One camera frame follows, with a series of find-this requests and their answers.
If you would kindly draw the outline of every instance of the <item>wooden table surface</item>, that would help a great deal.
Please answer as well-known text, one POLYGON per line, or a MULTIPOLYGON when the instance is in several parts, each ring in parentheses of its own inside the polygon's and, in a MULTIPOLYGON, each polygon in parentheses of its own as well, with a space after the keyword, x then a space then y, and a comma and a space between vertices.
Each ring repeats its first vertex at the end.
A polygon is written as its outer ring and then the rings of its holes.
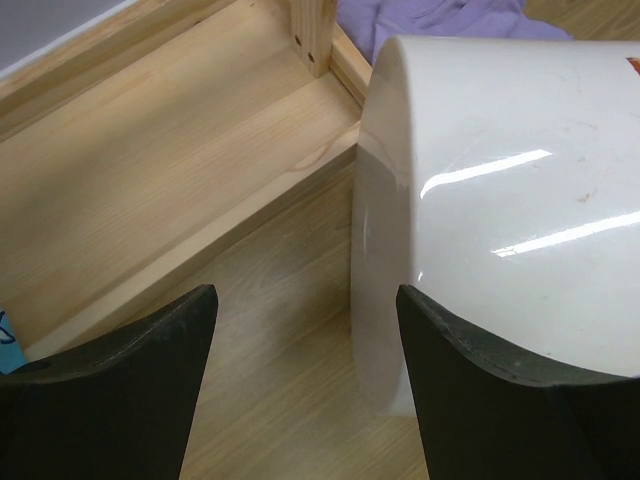
MULTIPOLYGON (((529 0, 579 39, 640 40, 640 0, 529 0)), ((213 283, 221 310, 184 479, 428 478, 415 419, 377 417, 349 331, 352 168, 151 305, 213 283)))

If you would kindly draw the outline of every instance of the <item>wooden frame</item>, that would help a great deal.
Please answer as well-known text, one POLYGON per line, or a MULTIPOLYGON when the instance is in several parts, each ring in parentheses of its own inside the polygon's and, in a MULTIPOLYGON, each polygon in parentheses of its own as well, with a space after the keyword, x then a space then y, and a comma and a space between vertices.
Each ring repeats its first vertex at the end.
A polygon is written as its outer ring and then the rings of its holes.
POLYGON ((371 67, 335 0, 293 1, 140 0, 0 85, 0 304, 31 359, 112 329, 353 158, 371 67))

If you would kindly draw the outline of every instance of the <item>purple towel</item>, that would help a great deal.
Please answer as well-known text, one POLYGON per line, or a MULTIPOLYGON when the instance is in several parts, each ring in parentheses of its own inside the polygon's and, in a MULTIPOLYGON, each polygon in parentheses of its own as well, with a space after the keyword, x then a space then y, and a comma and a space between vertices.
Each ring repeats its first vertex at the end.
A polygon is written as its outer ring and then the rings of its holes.
POLYGON ((530 20, 526 0, 338 0, 338 23, 370 62, 393 35, 569 40, 530 20))

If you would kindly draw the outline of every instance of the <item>curved white surface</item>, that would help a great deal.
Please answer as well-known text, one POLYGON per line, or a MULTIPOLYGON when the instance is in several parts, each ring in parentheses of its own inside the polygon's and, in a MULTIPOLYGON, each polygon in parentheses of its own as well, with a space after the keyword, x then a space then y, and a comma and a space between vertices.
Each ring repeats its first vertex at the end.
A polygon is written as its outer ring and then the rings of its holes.
POLYGON ((541 355, 640 374, 640 43, 406 37, 374 69, 353 230, 365 391, 413 402, 400 283, 541 355))

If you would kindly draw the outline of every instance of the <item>wooden shelf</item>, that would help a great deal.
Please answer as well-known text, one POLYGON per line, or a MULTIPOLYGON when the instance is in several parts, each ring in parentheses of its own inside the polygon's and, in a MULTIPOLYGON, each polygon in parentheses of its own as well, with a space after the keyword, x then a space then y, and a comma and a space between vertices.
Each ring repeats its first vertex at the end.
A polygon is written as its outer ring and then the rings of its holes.
POLYGON ((5 140, 0 305, 27 355, 113 328, 343 166, 359 117, 279 2, 237 0, 5 140))

